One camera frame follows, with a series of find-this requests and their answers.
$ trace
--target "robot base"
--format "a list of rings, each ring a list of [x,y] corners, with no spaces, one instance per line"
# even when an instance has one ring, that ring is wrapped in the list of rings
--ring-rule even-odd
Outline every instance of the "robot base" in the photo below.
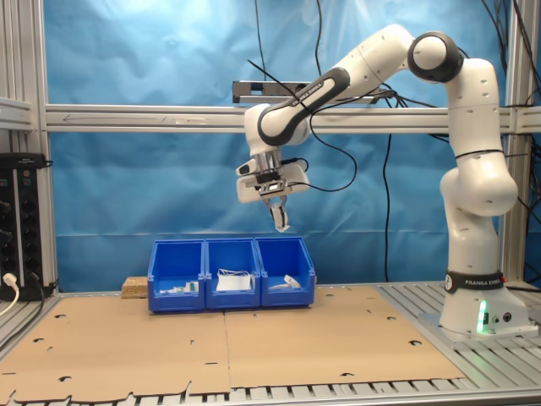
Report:
[[[538,326],[530,320],[533,318],[526,305],[507,288],[460,289],[446,295],[441,314],[420,315],[419,321],[453,347],[469,340],[536,337]]]
[[[441,313],[424,313],[418,316],[418,320],[429,332],[435,335],[435,337],[444,343],[450,349],[461,349],[463,344],[471,341],[489,341],[502,338],[532,338],[539,337],[538,326],[535,321],[531,321],[532,324],[525,326],[521,332],[516,333],[501,333],[499,335],[494,334],[461,334],[459,332],[452,332],[447,330],[440,324]]]

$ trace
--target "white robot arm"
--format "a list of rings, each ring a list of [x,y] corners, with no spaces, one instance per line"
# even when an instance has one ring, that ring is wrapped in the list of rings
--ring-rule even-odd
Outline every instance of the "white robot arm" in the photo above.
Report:
[[[440,323],[467,336],[536,332],[524,304],[503,286],[492,217],[516,203],[500,140],[500,101],[493,66],[464,59],[451,38],[428,32],[413,38],[390,25],[357,45],[339,63],[282,104],[261,104],[244,117],[251,159],[237,169],[238,198],[263,200],[278,231],[287,229],[286,196],[309,188],[301,164],[282,160],[280,146],[309,137],[307,118],[332,99],[361,96],[396,72],[443,83],[449,137],[457,167],[440,184],[449,227],[447,297]],[[271,205],[279,197],[281,203]]]

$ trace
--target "cardboard sheet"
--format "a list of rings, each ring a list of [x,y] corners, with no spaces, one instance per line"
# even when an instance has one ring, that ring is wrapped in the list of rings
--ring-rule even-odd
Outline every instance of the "cardboard sheet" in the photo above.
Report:
[[[0,404],[229,392],[223,313],[151,315],[146,300],[63,299],[0,363]]]
[[[317,289],[311,309],[228,312],[226,326],[232,387],[463,377],[371,287]]]
[[[63,299],[0,363],[0,404],[463,374],[371,287],[311,309],[151,315],[146,300]]]

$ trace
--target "white object in bin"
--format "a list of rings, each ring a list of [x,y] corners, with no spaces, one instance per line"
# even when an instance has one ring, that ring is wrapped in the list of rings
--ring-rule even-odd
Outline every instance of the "white object in bin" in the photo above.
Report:
[[[248,271],[218,270],[217,292],[229,290],[250,290],[252,288],[252,275]]]
[[[161,294],[180,294],[189,292],[199,292],[199,282],[186,282],[186,286],[175,286],[172,289],[161,290]]]
[[[283,283],[282,285],[271,286],[269,290],[270,289],[284,289],[284,288],[299,289],[301,287],[301,284],[297,282],[295,279],[293,279],[292,277],[290,277],[289,275],[286,275],[284,277],[284,281],[286,281],[286,283]]]

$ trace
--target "green led light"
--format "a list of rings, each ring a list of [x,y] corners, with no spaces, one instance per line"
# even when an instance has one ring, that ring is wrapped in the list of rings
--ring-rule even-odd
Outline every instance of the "green led light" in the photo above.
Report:
[[[479,305],[479,316],[477,322],[477,332],[483,332],[484,311],[487,309],[487,301],[482,300]]]

